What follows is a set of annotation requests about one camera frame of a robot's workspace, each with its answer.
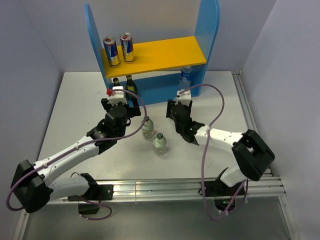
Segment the red bull can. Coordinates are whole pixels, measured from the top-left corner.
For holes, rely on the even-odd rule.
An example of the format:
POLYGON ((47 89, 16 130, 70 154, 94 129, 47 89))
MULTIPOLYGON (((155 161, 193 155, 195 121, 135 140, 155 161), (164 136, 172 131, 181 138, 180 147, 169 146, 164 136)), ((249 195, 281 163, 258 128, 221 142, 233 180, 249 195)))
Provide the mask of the red bull can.
POLYGON ((127 64, 133 63, 135 60, 135 55, 132 35, 127 32, 122 33, 120 35, 120 44, 124 62, 127 64))
POLYGON ((120 65, 120 59, 115 38, 112 36, 105 37, 103 39, 103 45, 109 66, 113 68, 118 67, 120 65))

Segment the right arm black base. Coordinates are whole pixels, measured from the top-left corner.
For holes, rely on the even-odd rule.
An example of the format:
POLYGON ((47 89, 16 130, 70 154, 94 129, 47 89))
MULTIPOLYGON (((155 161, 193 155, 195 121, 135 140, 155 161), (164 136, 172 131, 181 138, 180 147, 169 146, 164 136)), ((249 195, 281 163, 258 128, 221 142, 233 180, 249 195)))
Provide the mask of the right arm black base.
POLYGON ((244 182, 244 184, 241 186, 241 183, 239 182, 234 186, 229 187, 217 179, 206 180, 201 183, 198 194, 203 196, 203 190, 205 197, 225 197, 223 199, 218 199, 218 201, 215 203, 215 207, 223 212, 231 202, 232 197, 235 195, 237 190, 239 190, 237 196, 243 196, 243 201, 246 200, 248 194, 248 184, 247 182, 244 182))

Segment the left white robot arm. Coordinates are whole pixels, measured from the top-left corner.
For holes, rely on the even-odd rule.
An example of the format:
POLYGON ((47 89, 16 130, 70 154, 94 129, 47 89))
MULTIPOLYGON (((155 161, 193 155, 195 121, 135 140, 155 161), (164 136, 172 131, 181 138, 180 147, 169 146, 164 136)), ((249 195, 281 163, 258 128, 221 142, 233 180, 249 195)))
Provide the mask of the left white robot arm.
POLYGON ((112 148, 117 141, 127 138, 126 128, 131 118, 140 116, 139 97, 131 97, 133 106, 119 102, 112 104, 103 98, 101 104, 105 117, 76 143, 61 152, 35 163, 27 159, 17 165, 10 186, 21 203, 21 210, 34 213, 49 201, 78 196, 91 200, 98 193, 98 184, 88 173, 74 179, 57 180, 66 171, 83 161, 98 156, 112 148))

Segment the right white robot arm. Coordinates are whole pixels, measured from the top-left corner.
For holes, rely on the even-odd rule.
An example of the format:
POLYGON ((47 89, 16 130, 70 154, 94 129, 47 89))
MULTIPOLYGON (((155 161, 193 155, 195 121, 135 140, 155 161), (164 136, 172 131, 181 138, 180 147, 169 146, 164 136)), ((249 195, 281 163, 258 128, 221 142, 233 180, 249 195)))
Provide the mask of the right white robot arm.
POLYGON ((187 143, 212 146, 232 153, 235 158, 235 163, 226 167, 217 177, 217 191, 227 195, 240 182, 247 179, 259 181, 275 160, 275 154, 260 135, 252 129, 230 132, 210 128, 192 120, 191 107, 191 100, 189 105, 174 100, 167 101, 166 117, 173 120, 175 131, 187 143))

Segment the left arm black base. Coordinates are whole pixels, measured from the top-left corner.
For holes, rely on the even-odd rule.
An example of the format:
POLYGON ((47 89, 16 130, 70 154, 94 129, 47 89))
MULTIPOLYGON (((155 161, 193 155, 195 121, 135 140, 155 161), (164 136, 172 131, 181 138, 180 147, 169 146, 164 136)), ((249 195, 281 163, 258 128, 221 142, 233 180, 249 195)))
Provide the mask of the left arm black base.
POLYGON ((78 202, 78 213, 81 217, 88 217, 91 220, 106 219, 111 216, 111 207, 105 205, 103 201, 113 199, 114 186, 112 184, 103 184, 90 187, 83 195, 72 195, 67 197, 68 202, 78 202), (96 215, 102 208, 108 209, 109 213, 105 217, 94 218, 90 215, 96 215))

